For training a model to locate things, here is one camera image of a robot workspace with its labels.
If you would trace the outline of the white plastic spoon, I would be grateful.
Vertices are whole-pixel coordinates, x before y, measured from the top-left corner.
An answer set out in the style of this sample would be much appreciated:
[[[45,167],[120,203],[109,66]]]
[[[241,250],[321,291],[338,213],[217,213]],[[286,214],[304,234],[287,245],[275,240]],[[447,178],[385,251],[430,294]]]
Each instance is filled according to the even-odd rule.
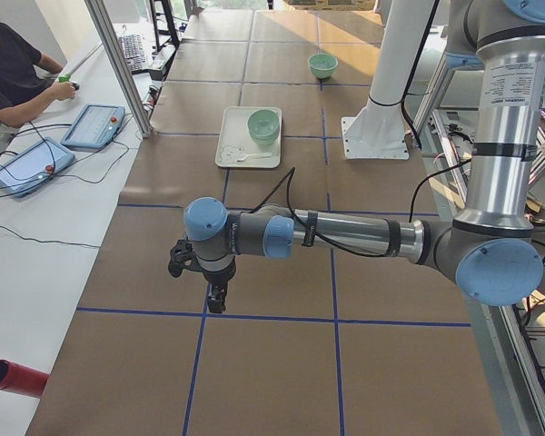
[[[235,162],[242,163],[250,159],[262,159],[272,157],[272,153],[255,153],[255,154],[242,154],[235,158]]]

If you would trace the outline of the cream bear tray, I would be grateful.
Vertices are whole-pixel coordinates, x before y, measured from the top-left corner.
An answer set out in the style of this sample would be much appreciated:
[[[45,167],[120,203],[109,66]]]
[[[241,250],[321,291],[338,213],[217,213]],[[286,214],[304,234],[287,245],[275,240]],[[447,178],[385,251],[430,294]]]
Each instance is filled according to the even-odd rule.
[[[261,147],[250,137],[247,127],[249,116],[260,109],[275,111],[280,120],[279,137],[272,146]],[[219,167],[275,168],[281,161],[282,110],[278,107],[231,106],[223,112],[223,123],[215,154]],[[272,157],[250,159],[237,163],[235,158],[242,154],[272,153]]]

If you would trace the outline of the green bowl on tray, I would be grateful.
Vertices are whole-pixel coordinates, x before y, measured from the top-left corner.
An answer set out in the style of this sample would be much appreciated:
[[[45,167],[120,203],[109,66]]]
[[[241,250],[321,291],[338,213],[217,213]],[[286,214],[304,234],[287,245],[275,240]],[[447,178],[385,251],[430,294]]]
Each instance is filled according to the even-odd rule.
[[[261,147],[268,147],[268,146],[272,146],[275,141],[278,139],[277,136],[275,137],[272,137],[272,136],[269,136],[269,137],[258,137],[258,136],[254,136],[253,137],[253,141],[261,146]]]

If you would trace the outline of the far blue teach pendant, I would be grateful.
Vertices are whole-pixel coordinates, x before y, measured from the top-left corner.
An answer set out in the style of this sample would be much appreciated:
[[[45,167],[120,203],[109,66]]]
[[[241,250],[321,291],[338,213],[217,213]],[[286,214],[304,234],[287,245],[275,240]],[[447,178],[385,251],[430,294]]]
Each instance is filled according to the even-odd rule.
[[[61,139],[71,149],[100,150],[117,134],[125,117],[123,106],[88,104]]]

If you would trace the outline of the blue teach pendant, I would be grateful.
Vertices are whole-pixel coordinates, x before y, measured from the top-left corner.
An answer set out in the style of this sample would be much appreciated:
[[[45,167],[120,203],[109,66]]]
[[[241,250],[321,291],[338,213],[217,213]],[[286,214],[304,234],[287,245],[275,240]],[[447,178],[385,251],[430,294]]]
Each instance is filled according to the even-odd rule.
[[[72,151],[46,137],[7,163],[0,164],[0,187],[14,197],[28,195],[67,168],[74,159]]]
[[[125,117],[123,106],[88,104],[61,139],[71,149],[100,150],[117,134]]]

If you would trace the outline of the near blue teach pendant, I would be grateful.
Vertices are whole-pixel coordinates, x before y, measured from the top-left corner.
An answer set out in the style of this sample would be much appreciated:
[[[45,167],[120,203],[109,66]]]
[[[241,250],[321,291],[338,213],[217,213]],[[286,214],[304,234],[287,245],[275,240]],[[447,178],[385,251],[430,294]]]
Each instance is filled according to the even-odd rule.
[[[72,151],[46,137],[7,163],[0,164],[0,187],[14,197],[28,195],[67,168],[74,159]]]

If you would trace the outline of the red cylinder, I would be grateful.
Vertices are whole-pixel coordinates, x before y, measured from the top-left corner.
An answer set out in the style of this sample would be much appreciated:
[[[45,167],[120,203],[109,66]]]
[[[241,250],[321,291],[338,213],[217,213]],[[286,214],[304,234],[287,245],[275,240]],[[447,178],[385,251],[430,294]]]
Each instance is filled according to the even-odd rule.
[[[8,360],[0,360],[0,391],[40,398],[49,374]]]

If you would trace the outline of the green bowl with ice cubes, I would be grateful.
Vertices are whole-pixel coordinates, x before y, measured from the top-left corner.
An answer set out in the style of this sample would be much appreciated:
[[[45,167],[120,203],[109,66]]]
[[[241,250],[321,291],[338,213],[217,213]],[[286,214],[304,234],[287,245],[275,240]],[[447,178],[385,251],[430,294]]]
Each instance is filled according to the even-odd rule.
[[[336,71],[339,61],[331,54],[313,54],[308,59],[310,71],[319,80],[330,78]]]

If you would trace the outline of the black keyboard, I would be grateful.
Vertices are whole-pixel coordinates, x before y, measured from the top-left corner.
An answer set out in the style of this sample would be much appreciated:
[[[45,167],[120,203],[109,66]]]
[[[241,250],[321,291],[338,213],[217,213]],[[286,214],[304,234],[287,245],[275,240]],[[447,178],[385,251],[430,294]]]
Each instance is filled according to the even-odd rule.
[[[140,35],[122,35],[118,37],[124,60],[132,74],[147,72],[147,58]]]

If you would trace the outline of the seated person black shirt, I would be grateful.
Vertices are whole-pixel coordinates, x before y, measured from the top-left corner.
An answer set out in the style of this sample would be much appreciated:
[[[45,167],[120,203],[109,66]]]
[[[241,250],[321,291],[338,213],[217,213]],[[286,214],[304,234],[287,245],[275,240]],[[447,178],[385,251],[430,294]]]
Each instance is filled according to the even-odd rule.
[[[39,67],[59,74],[63,66],[39,51],[20,34],[0,22],[0,123],[19,128],[32,122],[55,101],[75,97],[70,82],[49,81],[37,75]]]

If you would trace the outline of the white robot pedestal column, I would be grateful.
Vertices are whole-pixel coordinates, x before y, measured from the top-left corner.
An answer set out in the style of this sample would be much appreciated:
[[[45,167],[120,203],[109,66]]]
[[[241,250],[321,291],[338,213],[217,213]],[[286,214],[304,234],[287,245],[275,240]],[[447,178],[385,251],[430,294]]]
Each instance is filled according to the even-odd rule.
[[[356,116],[342,118],[347,159],[409,158],[402,101],[437,8],[435,0],[391,2],[367,104]]]

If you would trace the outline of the aluminium frame post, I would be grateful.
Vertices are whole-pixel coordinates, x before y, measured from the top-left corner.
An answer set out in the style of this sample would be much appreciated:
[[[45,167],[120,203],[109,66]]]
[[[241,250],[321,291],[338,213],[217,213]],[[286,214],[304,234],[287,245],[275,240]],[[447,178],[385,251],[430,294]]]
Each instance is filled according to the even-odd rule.
[[[144,109],[144,103],[140,98],[133,76],[124,60],[123,52],[118,43],[114,26],[106,10],[104,1],[84,0],[84,3],[94,27],[100,36],[114,74],[123,91],[124,98],[131,109],[139,131],[143,138],[147,138],[151,135],[153,128],[150,124],[148,113]]]

